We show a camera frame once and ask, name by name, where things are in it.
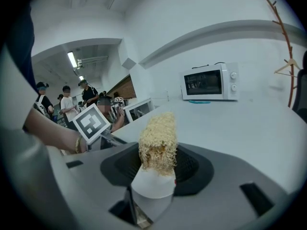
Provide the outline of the brown wooden coat rack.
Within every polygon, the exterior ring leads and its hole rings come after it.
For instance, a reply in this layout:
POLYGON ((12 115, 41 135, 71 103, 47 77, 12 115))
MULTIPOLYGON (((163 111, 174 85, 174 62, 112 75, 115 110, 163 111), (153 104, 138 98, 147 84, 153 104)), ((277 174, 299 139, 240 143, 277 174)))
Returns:
POLYGON ((286 64, 283 67, 277 69, 274 72, 274 74, 280 74, 280 75, 285 75, 285 76, 290 77, 290 93, 289 93, 289 99, 288 99, 287 106, 291 107, 293 96, 294 96, 294 89, 297 88, 295 86, 295 78, 297 78, 297 76, 295 75, 295 68, 297 68, 298 70, 301 70, 301 68, 298 66, 297 62, 293 58, 293 47, 290 43, 290 39, 286 31, 285 25, 282 19, 280 18, 277 7, 275 6, 276 1, 274 2, 271 2, 270 0, 266 0, 266 1, 277 19, 276 21, 272 20, 272 22, 280 26, 282 35, 284 36, 286 44, 287 44, 289 59, 288 60, 285 59, 284 62, 286 64))

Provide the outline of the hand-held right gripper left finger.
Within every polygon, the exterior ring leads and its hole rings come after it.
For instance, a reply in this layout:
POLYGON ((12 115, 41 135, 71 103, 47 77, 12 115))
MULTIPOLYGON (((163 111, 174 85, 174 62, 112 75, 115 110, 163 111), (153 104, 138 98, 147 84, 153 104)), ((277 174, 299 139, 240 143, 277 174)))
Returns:
POLYGON ((124 198, 125 187, 112 185, 101 173, 101 162, 132 144, 62 156, 47 148, 50 164, 65 202, 74 216, 77 230, 140 230, 108 210, 124 198))

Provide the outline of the yellow sponge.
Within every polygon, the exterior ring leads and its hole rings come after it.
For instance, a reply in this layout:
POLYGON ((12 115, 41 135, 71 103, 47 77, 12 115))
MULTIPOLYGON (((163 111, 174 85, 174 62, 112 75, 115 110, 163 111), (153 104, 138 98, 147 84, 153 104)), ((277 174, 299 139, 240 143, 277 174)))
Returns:
POLYGON ((176 121, 172 112, 151 117, 139 137, 141 166, 131 187, 139 215, 155 222, 169 207, 176 187, 176 121))

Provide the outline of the person's navy shirt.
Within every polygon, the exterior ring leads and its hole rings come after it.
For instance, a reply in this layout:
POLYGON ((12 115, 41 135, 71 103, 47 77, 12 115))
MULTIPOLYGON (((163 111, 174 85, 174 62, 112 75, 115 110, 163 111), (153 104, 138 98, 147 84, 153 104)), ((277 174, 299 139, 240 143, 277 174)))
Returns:
POLYGON ((18 12, 17 18, 14 19, 9 29, 6 44, 20 73, 34 91, 37 91, 31 58, 34 42, 35 35, 31 18, 31 5, 30 1, 27 1, 20 12, 18 12))

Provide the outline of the person's left forearm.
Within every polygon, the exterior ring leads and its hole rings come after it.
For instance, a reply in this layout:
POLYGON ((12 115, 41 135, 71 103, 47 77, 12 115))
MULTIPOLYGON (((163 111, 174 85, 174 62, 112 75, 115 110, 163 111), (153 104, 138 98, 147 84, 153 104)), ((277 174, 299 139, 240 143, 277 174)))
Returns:
POLYGON ((72 153, 87 152, 87 144, 78 131, 54 123, 35 108, 31 108, 24 126, 45 145, 72 153))

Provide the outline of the person's light trousers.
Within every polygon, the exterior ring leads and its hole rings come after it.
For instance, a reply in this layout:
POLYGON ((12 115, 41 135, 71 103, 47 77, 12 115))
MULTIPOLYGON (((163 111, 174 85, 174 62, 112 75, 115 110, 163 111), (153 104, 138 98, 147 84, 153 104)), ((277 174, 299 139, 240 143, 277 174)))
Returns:
POLYGON ((47 147, 23 130, 37 97, 7 46, 0 52, 0 166, 22 230, 79 230, 54 176, 47 147))

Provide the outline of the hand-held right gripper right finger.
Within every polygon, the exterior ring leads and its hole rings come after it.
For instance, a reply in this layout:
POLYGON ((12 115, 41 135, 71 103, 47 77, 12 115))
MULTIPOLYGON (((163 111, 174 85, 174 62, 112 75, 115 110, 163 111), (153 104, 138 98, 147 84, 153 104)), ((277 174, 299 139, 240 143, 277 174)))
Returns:
POLYGON ((294 194, 246 161, 181 143, 171 205, 153 230, 264 229, 294 194))

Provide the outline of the white microwave oven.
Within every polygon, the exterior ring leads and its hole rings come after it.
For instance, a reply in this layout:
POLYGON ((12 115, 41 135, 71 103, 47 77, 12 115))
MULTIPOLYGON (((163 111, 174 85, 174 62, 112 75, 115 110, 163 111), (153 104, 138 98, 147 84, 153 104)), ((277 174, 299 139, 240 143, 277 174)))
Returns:
POLYGON ((180 73, 183 100, 237 101, 240 96, 237 63, 219 62, 180 73))

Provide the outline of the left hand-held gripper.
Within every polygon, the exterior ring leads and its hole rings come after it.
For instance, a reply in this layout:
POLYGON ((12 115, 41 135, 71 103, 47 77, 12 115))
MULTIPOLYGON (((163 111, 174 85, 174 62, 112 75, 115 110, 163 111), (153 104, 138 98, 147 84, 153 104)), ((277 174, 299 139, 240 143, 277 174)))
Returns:
POLYGON ((98 138, 107 142, 111 141, 111 133, 105 133, 111 124, 100 112, 97 105, 92 105, 80 112, 73 122, 87 145, 91 145, 98 138))

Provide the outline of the grey rectangular table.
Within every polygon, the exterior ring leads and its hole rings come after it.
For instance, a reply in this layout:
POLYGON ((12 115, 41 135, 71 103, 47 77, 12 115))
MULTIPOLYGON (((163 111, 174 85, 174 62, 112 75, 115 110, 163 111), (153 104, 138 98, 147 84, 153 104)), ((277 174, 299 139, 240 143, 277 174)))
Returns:
POLYGON ((149 119, 164 112, 174 114, 179 142, 241 158, 287 192, 303 185, 307 176, 307 123, 279 102, 195 104, 173 100, 113 135, 136 142, 149 119))

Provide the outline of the long ceiling light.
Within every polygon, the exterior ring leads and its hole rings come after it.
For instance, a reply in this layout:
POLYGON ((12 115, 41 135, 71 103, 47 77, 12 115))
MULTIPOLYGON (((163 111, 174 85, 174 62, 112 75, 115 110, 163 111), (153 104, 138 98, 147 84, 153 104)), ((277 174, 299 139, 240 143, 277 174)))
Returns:
POLYGON ((77 65, 77 63, 76 63, 76 60, 75 60, 75 57, 74 57, 73 52, 70 51, 70 52, 67 53, 67 55, 68 55, 69 61, 71 62, 72 67, 73 67, 73 68, 77 68, 78 65, 77 65))

